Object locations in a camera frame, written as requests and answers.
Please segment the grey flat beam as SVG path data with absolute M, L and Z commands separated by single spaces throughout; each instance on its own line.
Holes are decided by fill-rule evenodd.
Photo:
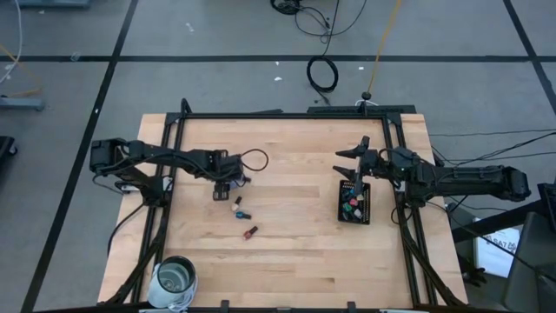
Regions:
M 13 0 L 20 8 L 89 8 L 92 0 Z
M 42 111 L 44 107 L 44 102 L 41 99 L 0 97 L 0 109 Z

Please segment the dark grey chair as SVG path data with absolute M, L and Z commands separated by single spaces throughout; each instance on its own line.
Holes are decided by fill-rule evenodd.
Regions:
M 526 216 L 503 304 L 523 313 L 556 313 L 556 184 L 538 186 L 540 212 Z

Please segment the white cylindrical container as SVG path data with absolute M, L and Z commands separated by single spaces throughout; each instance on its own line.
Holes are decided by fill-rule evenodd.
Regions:
M 156 279 L 164 291 L 182 294 L 196 282 L 195 266 L 184 256 L 170 256 L 159 264 Z

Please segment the white printed cardboard box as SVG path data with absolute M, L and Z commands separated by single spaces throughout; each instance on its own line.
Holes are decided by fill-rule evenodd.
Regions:
M 508 278 L 513 264 L 513 257 L 499 247 L 515 253 L 520 240 L 520 231 L 514 228 L 498 230 L 484 235 L 486 239 L 476 237 L 473 240 L 474 263 L 489 275 Z

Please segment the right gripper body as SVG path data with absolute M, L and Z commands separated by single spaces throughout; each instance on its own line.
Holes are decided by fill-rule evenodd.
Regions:
M 364 136 L 360 144 L 355 148 L 355 158 L 358 161 L 355 170 L 355 195 L 363 192 L 363 177 L 372 176 L 373 171 L 381 167 L 381 158 L 378 150 L 370 150 L 370 137 Z

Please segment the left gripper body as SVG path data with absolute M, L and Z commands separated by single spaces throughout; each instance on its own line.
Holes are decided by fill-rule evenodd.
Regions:
M 228 152 L 226 150 L 217 150 L 213 158 L 215 171 L 213 199 L 215 201 L 225 201 L 229 198 L 228 174 L 224 173 L 223 165 L 223 161 L 227 156 Z

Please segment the black diagonal beam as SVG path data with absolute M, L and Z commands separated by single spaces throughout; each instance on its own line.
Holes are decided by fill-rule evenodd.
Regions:
M 460 243 L 478 236 L 492 234 L 498 230 L 519 226 L 525 223 L 529 213 L 538 213 L 543 216 L 544 212 L 544 204 L 541 200 L 537 200 L 519 208 L 460 226 L 452 230 L 453 241 Z

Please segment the black aluminium table frame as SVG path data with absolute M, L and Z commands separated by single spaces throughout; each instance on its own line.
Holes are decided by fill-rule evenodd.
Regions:
M 375 149 L 385 138 L 379 119 L 313 119 L 299 115 L 190 118 L 182 147 L 244 153 L 251 182 L 234 190 L 250 220 L 234 217 L 230 202 L 212 198 L 211 183 L 183 171 L 169 212 L 164 256 L 185 256 L 195 266 L 196 306 L 229 300 L 233 307 L 408 308 L 412 294 L 427 300 L 421 270 L 407 275 L 394 193 L 370 180 L 369 225 L 336 217 L 341 176 L 335 155 L 364 136 Z M 257 226 L 245 240 L 245 231 Z

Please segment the black flat bar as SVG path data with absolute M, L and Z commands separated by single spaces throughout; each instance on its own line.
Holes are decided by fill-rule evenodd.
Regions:
M 376 115 L 386 115 L 386 114 L 416 114 L 417 111 L 413 105 L 382 105 L 373 106 L 367 105 L 361 107 L 360 105 L 355 106 L 326 106 L 326 107 L 309 107 L 307 109 L 308 114 L 314 115 L 324 115 L 324 114 L 355 114 L 362 116 Z

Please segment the black slotted plastic basket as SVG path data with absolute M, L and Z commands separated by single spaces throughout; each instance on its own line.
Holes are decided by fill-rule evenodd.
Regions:
M 346 192 L 346 191 L 350 191 L 353 194 L 353 198 L 352 199 L 356 199 L 356 197 L 358 195 L 355 195 L 354 193 L 354 183 L 349 182 L 348 180 L 340 180 L 340 186 L 339 186 L 339 194 L 338 194 L 338 209 L 337 209 L 337 220 L 339 222 L 344 222 L 344 223 L 354 223 L 354 224 L 366 224 L 369 225 L 370 224 L 370 205 L 371 205 L 371 199 L 370 199 L 370 184 L 369 183 L 364 183 L 363 184 L 363 192 L 361 194 L 364 194 L 365 199 L 363 201 L 359 201 L 359 204 L 357 206 L 352 206 L 353 207 L 353 211 L 352 212 L 345 212 L 342 208 L 342 205 L 344 203 L 349 203 L 349 201 L 343 201 L 342 200 L 342 193 Z M 362 217 L 361 218 L 357 218 L 354 215 L 354 211 L 359 209 L 362 213 Z

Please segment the black caster base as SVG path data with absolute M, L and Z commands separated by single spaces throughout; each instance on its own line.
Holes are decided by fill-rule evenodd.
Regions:
M 0 174 L 18 152 L 14 137 L 0 136 Z

